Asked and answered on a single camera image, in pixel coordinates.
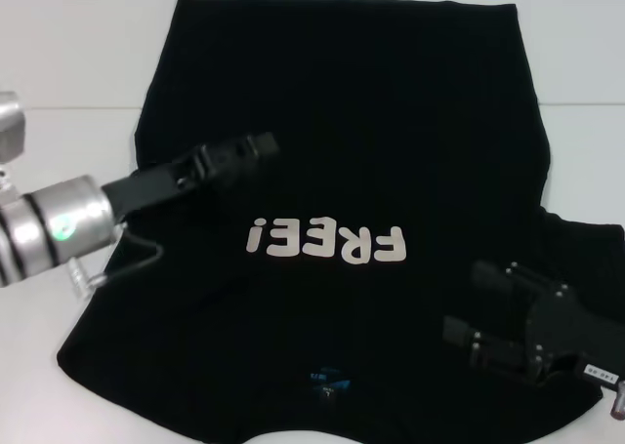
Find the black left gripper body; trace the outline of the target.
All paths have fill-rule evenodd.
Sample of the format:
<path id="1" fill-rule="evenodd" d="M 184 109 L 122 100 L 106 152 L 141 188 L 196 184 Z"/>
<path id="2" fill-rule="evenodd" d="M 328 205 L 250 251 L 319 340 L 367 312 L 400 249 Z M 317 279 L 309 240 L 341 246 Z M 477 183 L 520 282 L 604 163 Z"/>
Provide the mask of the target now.
<path id="1" fill-rule="evenodd" d="M 166 164 L 102 186 L 115 216 L 128 216 L 217 182 L 235 169 L 231 145 L 202 145 Z"/>

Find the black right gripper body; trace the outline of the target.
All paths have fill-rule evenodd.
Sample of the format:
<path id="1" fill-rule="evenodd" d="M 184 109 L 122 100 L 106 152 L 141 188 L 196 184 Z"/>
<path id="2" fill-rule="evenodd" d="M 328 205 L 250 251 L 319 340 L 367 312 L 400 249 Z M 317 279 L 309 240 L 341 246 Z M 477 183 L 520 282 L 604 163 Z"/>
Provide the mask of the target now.
<path id="1" fill-rule="evenodd" d="M 624 325 L 588 310 L 571 287 L 556 286 L 536 299 L 525 340 L 547 378 L 571 373 L 596 384 L 624 381 Z"/>

